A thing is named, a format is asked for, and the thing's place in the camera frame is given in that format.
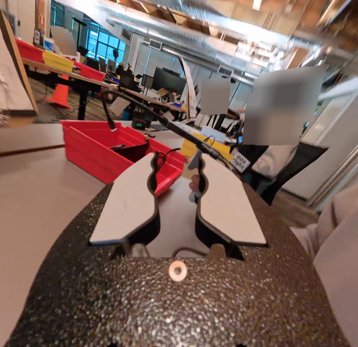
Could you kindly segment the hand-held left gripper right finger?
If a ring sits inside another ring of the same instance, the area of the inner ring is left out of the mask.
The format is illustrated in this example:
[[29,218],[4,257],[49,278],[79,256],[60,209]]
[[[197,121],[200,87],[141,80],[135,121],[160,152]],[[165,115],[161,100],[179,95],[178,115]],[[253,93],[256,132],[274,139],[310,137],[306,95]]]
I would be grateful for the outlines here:
[[241,180],[208,154],[199,158],[204,189],[198,198],[200,223],[229,244],[265,246],[258,223]]

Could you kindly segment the red storage bin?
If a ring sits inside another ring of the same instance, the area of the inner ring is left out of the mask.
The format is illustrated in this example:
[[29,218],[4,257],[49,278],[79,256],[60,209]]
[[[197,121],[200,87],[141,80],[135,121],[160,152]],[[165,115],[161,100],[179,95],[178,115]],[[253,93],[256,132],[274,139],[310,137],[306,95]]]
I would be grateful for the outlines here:
[[20,56],[25,59],[36,61],[38,63],[44,63],[43,49],[40,49],[34,45],[30,45],[20,39],[15,39]]
[[103,82],[105,73],[102,73],[96,69],[86,66],[83,63],[79,63],[73,59],[73,72],[83,77]]

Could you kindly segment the grey desk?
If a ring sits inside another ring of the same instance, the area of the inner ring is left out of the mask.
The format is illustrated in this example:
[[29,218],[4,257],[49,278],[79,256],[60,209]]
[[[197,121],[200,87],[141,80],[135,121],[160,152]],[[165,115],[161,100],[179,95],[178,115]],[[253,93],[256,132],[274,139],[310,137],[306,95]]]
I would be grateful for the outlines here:
[[2,127],[0,137],[0,342],[24,308],[58,236],[104,184],[65,157],[61,124]]

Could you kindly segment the yellow storage bin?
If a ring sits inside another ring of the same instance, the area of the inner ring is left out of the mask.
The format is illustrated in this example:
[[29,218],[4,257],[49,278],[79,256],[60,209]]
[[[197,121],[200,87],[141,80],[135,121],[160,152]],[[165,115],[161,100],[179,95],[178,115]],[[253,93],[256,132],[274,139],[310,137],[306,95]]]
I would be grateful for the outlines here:
[[66,72],[73,72],[74,61],[50,51],[42,52],[43,63]]

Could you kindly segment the person's grey sweatshirt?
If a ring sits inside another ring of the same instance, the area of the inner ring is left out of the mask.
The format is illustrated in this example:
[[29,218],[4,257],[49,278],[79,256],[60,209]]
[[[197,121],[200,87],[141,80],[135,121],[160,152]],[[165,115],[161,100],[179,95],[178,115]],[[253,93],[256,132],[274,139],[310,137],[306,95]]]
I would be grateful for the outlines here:
[[317,223],[290,227],[311,257],[335,318],[350,346],[358,345],[358,186],[332,197]]

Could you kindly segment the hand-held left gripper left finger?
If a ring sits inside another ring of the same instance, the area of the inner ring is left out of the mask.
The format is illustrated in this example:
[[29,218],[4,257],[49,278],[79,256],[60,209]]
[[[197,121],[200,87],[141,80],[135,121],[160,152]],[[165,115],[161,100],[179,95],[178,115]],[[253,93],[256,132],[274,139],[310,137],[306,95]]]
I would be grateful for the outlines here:
[[113,182],[89,239],[91,245],[108,245],[132,239],[147,245],[160,231],[155,190],[158,154],[149,153]]

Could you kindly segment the orange traffic cone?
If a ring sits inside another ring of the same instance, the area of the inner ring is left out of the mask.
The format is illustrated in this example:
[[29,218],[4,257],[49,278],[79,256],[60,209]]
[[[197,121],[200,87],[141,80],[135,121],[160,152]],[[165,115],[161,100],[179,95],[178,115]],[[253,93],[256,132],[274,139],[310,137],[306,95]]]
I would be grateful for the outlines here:
[[45,100],[50,103],[60,105],[63,108],[70,109],[71,106],[68,105],[68,91],[69,86],[57,84],[52,96],[50,98],[46,98]]

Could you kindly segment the black monitor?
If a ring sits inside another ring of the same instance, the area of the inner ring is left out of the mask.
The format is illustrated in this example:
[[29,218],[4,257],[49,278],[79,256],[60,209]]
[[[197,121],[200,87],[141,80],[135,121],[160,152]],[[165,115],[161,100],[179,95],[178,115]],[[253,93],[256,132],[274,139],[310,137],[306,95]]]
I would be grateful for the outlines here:
[[165,89],[170,93],[176,93],[182,95],[186,87],[186,79],[171,74],[161,68],[156,67],[152,89],[159,91],[160,89]]

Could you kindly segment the red plastic bin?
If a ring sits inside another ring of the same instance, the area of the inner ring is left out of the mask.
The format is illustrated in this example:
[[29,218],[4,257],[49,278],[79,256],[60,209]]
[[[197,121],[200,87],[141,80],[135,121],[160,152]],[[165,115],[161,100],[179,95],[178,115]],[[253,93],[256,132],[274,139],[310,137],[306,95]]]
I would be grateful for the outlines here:
[[60,121],[68,161],[102,183],[113,183],[127,168],[150,153],[166,157],[156,175],[156,196],[170,188],[181,176],[185,157],[178,151],[131,127],[116,122],[111,131],[107,122]]

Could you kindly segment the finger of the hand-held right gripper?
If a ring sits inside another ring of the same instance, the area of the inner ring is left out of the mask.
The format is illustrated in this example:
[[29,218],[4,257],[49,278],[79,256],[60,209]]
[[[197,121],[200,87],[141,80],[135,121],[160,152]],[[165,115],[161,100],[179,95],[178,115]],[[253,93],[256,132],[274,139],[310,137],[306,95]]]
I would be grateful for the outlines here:
[[198,168],[201,155],[202,155],[202,151],[197,149],[194,155],[187,160],[188,170],[194,170]]

